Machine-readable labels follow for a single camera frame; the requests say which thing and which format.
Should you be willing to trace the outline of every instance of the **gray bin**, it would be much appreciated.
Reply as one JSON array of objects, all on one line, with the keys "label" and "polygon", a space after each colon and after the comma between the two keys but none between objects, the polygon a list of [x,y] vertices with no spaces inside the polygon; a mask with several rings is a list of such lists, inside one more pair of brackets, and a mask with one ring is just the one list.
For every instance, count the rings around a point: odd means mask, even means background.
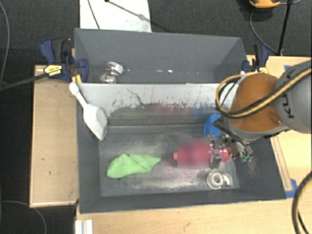
[{"label": "gray bin", "polygon": [[[109,122],[98,141],[77,105],[81,213],[285,198],[268,139],[253,143],[249,165],[223,165],[233,178],[229,189],[211,190],[206,169],[178,169],[172,160],[179,139],[202,137],[204,122],[215,113],[217,83],[237,74],[246,58],[241,39],[76,29],[75,49],[76,59],[87,58],[90,66],[89,83],[80,90]],[[110,60],[127,72],[119,84],[95,84]],[[122,153],[156,155],[161,162],[146,174],[108,178],[108,164]]]}]

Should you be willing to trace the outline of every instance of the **white paper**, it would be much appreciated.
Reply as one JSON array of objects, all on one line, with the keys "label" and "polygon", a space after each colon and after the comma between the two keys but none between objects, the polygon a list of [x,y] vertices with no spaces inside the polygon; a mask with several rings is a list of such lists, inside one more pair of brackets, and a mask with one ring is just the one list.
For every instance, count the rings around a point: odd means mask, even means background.
[{"label": "white paper", "polygon": [[[151,32],[147,0],[89,0],[101,29]],[[80,27],[97,29],[87,0],[80,0]]]}]

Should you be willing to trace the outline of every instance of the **white strip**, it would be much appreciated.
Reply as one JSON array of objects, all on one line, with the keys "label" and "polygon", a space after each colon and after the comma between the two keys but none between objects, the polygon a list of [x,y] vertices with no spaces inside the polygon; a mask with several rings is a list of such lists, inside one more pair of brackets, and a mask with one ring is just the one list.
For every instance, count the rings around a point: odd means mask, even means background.
[{"label": "white strip", "polygon": [[93,234],[93,220],[75,221],[75,234]]},{"label": "white strip", "polygon": [[[151,32],[147,0],[89,0],[101,29]],[[87,0],[80,0],[80,27],[97,29]]]}]

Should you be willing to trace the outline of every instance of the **black floor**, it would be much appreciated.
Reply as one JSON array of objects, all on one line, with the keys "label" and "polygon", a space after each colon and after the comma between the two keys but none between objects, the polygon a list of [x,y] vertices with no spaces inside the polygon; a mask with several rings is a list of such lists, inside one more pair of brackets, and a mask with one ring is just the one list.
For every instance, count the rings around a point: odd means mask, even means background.
[{"label": "black floor", "polygon": [[[253,9],[242,0],[148,0],[155,32],[242,37],[247,54],[259,43],[251,32]],[[44,62],[39,44],[46,38],[71,38],[79,27],[79,0],[0,0],[10,21],[11,43],[4,81],[33,74]],[[311,56],[311,4],[302,0],[291,7],[284,55]],[[254,28],[273,49],[278,49],[285,6],[256,12]],[[0,11],[0,68],[6,46],[6,25]],[[0,94],[0,183],[3,200],[27,202],[32,129],[32,86]],[[49,234],[73,232],[73,207],[41,209]],[[27,207],[3,204],[0,233],[43,233],[41,219]]]}]

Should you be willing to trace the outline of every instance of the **pink object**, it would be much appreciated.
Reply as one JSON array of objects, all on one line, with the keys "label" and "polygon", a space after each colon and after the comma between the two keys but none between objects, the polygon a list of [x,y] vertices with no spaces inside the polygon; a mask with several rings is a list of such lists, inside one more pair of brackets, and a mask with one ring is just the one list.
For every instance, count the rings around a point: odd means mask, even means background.
[{"label": "pink object", "polygon": [[[178,151],[173,153],[173,159],[178,161],[180,167],[185,168],[208,168],[213,161],[211,159],[214,151],[214,144],[208,139],[194,138],[178,147]],[[218,149],[221,156],[220,162],[227,162],[231,155],[231,149],[222,147]]]}]

